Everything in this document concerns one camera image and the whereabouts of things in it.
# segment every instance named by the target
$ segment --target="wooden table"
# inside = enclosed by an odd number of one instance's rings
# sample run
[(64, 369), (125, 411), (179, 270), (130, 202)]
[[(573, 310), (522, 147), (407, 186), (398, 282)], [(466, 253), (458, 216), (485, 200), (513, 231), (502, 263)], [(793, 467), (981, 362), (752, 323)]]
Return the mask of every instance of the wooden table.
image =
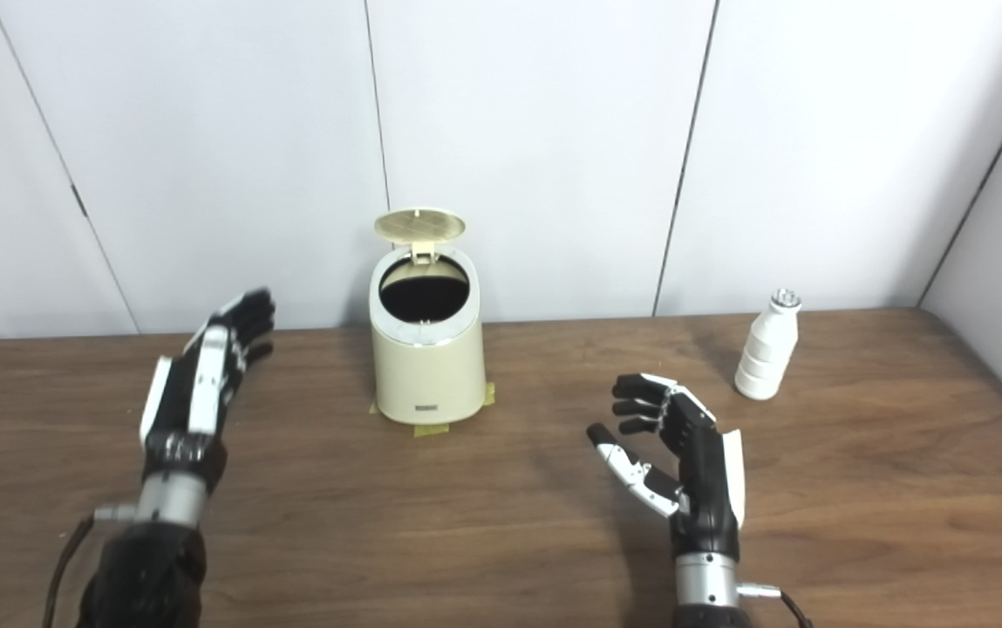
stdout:
[[(1002, 387), (934, 318), (803, 313), (784, 389), (730, 381), (748, 317), (486, 328), (497, 403), (449, 434), (369, 414), (368, 331), (277, 334), (245, 379), (205, 514), (204, 627), (668, 625), (665, 523), (584, 435), (617, 374), (684, 382), (742, 429), (739, 576), (820, 628), (1002, 625)], [(0, 342), (0, 627), (41, 616), (63, 534), (134, 501), (155, 357), (184, 337)], [(672, 470), (655, 438), (641, 456)], [(113, 526), (64, 580), (57, 625)], [(757, 627), (793, 625), (750, 601)]]

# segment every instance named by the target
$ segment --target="trash can opening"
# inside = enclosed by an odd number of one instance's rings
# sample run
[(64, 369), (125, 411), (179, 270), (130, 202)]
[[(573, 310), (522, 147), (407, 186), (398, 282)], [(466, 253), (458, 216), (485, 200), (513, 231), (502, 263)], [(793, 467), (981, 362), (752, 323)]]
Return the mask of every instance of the trash can opening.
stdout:
[(454, 317), (469, 298), (469, 279), (457, 263), (402, 259), (380, 281), (380, 302), (405, 323), (438, 323)]

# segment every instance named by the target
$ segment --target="trash can lid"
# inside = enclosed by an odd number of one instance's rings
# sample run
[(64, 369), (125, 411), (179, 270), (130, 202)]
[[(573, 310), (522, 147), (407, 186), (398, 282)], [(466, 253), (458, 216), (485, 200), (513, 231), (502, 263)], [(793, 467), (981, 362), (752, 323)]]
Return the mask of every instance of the trash can lid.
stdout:
[(389, 211), (377, 218), (373, 229), (382, 238), (397, 245), (417, 242), (446, 242), (466, 230), (466, 223), (457, 215), (431, 206), (409, 206)]

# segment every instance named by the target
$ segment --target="lid hinge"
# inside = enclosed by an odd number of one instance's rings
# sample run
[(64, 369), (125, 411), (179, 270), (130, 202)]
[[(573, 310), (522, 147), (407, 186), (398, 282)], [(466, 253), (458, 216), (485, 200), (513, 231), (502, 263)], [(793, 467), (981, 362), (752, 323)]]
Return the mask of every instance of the lid hinge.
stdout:
[(412, 242), (413, 263), (434, 263), (440, 255), (434, 250), (434, 242)]

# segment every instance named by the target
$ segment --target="white bottle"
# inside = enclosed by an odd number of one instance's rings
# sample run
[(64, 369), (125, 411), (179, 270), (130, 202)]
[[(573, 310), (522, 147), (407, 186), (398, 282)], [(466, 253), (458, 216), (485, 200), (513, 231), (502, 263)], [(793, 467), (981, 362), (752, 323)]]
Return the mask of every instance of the white bottle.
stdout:
[(736, 390), (744, 397), (764, 402), (779, 393), (784, 371), (799, 342), (796, 313), (803, 305), (792, 290), (780, 289), (772, 294), (772, 301), (753, 322), (740, 363), (736, 365), (736, 375), (732, 378)]

